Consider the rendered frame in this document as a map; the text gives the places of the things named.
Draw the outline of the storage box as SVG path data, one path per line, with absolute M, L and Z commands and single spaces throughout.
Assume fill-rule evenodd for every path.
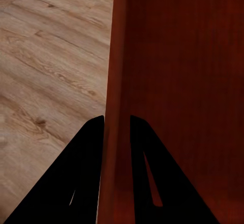
M 244 224 L 244 0 L 114 0 L 111 32 L 97 224 L 135 224 L 131 115 L 220 224 Z

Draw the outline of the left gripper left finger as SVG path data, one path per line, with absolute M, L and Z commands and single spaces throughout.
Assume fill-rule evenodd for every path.
M 104 125 L 87 121 L 4 224 L 97 224 Z

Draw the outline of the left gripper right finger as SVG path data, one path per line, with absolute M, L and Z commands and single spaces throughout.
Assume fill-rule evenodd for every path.
M 135 224 L 220 224 L 152 129 L 130 116 Z M 155 206 L 144 153 L 163 207 Z

